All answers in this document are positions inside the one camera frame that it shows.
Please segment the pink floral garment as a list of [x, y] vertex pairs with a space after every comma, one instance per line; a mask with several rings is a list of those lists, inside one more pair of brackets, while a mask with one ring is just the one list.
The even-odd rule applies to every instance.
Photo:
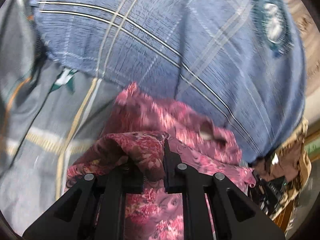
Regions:
[[132, 83], [118, 94], [99, 139], [68, 169], [66, 188], [131, 159], [146, 182], [142, 194], [126, 197], [125, 238], [182, 239], [182, 196], [164, 189], [165, 144], [200, 173], [221, 172], [243, 192], [255, 185], [252, 169], [240, 165], [242, 152], [231, 131], [185, 103], [153, 98]]

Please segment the black electronic device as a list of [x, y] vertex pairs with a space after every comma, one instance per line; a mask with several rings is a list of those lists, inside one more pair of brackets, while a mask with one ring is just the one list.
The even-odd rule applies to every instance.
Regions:
[[271, 216], [279, 206], [280, 200], [284, 194], [287, 181], [285, 176], [266, 181], [257, 171], [253, 171], [256, 184], [253, 188], [248, 188], [249, 198], [259, 206], [260, 210], [266, 215]]

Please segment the grey striped bedsheet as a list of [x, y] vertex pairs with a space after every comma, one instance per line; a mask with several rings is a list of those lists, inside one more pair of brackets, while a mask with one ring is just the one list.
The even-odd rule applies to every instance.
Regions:
[[119, 86], [46, 55], [29, 0], [1, 5], [1, 214], [18, 235], [63, 194], [67, 168], [97, 140]]

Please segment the brown leopard print cloth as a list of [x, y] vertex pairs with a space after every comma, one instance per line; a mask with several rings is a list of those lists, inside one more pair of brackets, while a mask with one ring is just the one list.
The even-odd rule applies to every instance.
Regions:
[[308, 131], [308, 120], [303, 118], [290, 137], [274, 152], [253, 163], [254, 171], [266, 181], [285, 176], [287, 185], [276, 211], [269, 216], [276, 220], [280, 213], [292, 204], [296, 196], [307, 184], [311, 173], [311, 163], [304, 148]]

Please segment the green gold framed panel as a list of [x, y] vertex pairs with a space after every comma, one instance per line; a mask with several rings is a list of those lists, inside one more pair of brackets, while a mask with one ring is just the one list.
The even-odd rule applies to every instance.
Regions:
[[311, 162], [319, 160], [319, 129], [308, 133], [305, 139], [305, 150]]

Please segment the blue plaid pillow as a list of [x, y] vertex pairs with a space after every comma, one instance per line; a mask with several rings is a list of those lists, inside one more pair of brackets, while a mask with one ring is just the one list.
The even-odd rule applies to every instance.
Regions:
[[304, 112], [305, 56], [284, 0], [30, 0], [48, 56], [136, 82], [232, 131], [251, 163]]

